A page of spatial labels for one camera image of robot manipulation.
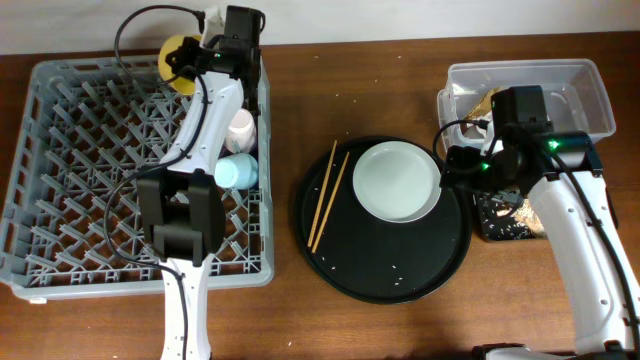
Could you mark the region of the gold snack wrapper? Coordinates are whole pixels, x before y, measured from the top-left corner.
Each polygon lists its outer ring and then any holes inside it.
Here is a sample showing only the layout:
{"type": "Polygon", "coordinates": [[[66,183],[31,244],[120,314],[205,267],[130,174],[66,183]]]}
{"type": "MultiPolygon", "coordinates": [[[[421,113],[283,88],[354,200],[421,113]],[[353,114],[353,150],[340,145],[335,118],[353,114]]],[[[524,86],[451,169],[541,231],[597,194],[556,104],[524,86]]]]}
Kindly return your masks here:
{"type": "MultiPolygon", "coordinates": [[[[492,105],[491,96],[504,90],[504,87],[495,87],[489,90],[482,99],[464,116],[464,120],[486,120],[492,121],[492,105]]],[[[464,137],[469,139],[483,139],[486,137],[487,130],[477,125],[467,124],[462,129],[464,137]]]]}

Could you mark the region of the grey ceramic plate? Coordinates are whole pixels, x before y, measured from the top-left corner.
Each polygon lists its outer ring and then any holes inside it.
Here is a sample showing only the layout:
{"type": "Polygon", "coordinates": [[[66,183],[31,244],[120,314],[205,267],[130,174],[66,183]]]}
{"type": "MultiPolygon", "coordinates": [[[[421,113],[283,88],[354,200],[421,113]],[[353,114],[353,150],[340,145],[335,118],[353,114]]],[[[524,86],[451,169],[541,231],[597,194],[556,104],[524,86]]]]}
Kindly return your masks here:
{"type": "Polygon", "coordinates": [[[433,157],[406,141],[385,141],[357,160],[352,187],[360,205],[390,223],[410,223],[428,215],[441,196],[440,170],[433,157]]]}

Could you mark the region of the food scraps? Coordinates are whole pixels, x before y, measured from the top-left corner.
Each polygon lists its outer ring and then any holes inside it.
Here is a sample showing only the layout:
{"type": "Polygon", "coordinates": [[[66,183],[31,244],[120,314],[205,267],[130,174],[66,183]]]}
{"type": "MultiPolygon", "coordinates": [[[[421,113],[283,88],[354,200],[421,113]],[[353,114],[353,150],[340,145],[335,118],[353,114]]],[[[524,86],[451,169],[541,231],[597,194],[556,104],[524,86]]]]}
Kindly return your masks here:
{"type": "Polygon", "coordinates": [[[510,216],[512,206],[492,201],[482,208],[483,230],[491,241],[542,239],[546,232],[528,199],[510,216]]]}

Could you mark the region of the pink cup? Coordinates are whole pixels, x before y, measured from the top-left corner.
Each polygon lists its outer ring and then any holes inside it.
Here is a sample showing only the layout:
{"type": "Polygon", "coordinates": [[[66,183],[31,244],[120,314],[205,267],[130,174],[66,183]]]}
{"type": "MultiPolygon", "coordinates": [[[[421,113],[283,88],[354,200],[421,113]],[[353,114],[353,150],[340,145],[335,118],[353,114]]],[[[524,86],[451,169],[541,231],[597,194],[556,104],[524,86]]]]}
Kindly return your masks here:
{"type": "Polygon", "coordinates": [[[250,153],[257,141],[257,130],[252,114],[240,109],[233,117],[225,138],[225,146],[231,153],[250,153]]]}

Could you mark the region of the blue cup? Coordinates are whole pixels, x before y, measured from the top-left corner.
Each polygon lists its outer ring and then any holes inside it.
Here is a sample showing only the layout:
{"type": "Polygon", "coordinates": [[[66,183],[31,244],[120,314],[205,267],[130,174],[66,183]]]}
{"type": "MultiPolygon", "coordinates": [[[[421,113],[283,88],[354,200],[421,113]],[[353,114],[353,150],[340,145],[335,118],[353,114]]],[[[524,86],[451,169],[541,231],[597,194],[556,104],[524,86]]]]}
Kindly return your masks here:
{"type": "Polygon", "coordinates": [[[221,158],[216,163],[214,178],[221,188],[248,190],[258,182],[258,162],[248,153],[221,158]]]}

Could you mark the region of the wooden chopstick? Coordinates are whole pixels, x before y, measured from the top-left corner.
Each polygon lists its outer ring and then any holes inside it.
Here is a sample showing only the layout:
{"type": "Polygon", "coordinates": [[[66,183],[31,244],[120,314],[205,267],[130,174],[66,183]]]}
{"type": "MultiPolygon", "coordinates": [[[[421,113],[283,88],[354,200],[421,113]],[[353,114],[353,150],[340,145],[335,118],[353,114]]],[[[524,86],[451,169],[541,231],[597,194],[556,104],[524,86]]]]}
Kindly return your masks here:
{"type": "Polygon", "coordinates": [[[325,197],[326,188],[327,188],[327,185],[328,185],[331,169],[333,167],[333,159],[334,159],[336,147],[337,147],[337,140],[334,140],[334,143],[333,143],[333,146],[332,146],[332,149],[331,149],[331,153],[330,153],[330,156],[329,156],[329,160],[327,162],[327,167],[326,167],[326,171],[325,171],[325,174],[324,174],[322,186],[320,188],[320,194],[319,194],[319,197],[318,197],[318,202],[317,202],[317,205],[316,205],[316,209],[315,209],[315,213],[314,213],[314,217],[313,217],[313,221],[312,221],[312,226],[311,226],[309,238],[308,238],[308,241],[307,241],[307,247],[308,248],[311,248],[313,243],[314,243],[316,229],[317,229],[318,222],[319,222],[319,216],[320,216],[320,212],[321,212],[322,205],[323,205],[323,202],[324,202],[324,197],[325,197]]]}
{"type": "Polygon", "coordinates": [[[338,193],[338,191],[340,189],[342,178],[343,178],[343,175],[345,173],[347,163],[349,162],[349,158],[350,158],[350,153],[347,152],[345,157],[344,157],[344,159],[343,159],[343,163],[341,165],[341,168],[340,168],[340,171],[338,173],[338,176],[336,178],[336,182],[334,184],[334,188],[332,189],[329,201],[327,203],[325,212],[323,214],[322,221],[320,222],[319,227],[314,230],[315,238],[314,238],[314,241],[313,241],[312,246],[311,246],[311,253],[312,254],[315,254],[317,252],[317,249],[319,247],[319,243],[321,242],[321,238],[322,238],[322,236],[324,234],[324,230],[325,230],[325,227],[327,225],[331,210],[333,208],[333,204],[334,204],[336,195],[337,195],[337,193],[338,193]]]}

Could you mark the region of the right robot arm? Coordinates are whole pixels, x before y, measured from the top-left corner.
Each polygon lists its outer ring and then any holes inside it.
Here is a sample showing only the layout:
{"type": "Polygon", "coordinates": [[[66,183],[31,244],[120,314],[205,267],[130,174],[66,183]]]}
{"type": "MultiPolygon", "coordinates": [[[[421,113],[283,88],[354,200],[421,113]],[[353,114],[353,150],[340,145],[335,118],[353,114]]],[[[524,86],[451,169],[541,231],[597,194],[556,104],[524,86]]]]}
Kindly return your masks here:
{"type": "Polygon", "coordinates": [[[490,107],[491,120],[475,122],[487,131],[484,145],[449,147],[441,187],[484,200],[515,189],[528,199],[569,295],[576,358],[637,358],[639,284],[591,137],[556,130],[538,85],[498,91],[490,107]]]}

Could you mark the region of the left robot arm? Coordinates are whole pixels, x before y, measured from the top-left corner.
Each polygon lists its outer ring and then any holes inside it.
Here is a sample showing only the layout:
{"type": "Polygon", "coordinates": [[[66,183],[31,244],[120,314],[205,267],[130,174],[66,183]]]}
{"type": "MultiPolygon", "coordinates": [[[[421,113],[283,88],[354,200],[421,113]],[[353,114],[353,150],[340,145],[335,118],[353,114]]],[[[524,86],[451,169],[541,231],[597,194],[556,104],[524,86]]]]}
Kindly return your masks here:
{"type": "Polygon", "coordinates": [[[192,97],[173,143],[158,165],[136,179],[143,233],[159,257],[165,292],[162,358],[208,359],[207,279],[226,231],[214,171],[233,119],[262,115],[260,34],[266,16],[229,6],[224,30],[168,39],[158,56],[160,76],[192,97]]]}

